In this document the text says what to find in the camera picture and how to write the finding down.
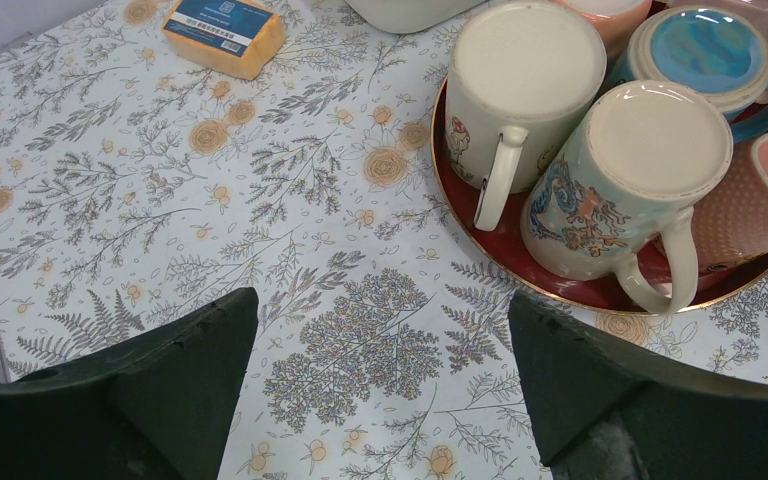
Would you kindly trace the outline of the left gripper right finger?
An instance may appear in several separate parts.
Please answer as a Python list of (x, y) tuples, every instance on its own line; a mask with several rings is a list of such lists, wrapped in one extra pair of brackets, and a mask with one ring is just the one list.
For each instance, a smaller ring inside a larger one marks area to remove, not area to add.
[(557, 479), (768, 479), (768, 385), (671, 360), (511, 300), (540, 460)]

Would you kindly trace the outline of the blue glazed mug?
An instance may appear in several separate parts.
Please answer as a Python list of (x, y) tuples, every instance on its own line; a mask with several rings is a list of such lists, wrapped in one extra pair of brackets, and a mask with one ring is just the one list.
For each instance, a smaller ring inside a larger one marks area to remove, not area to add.
[(768, 131), (768, 44), (739, 15), (686, 6), (647, 18), (602, 90), (646, 79), (676, 82), (705, 96), (731, 123), (736, 143)]

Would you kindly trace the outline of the pink faceted mug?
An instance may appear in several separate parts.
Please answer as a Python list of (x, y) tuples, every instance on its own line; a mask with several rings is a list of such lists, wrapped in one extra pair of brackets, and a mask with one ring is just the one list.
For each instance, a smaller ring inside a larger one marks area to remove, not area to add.
[(673, 0), (670, 8), (706, 6), (736, 13), (756, 27), (768, 42), (768, 0)]

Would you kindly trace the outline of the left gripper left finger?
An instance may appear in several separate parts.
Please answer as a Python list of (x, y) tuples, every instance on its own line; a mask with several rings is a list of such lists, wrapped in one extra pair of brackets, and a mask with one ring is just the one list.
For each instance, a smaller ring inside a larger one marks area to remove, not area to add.
[(258, 327), (239, 288), (171, 323), (0, 383), (0, 479), (214, 479)]

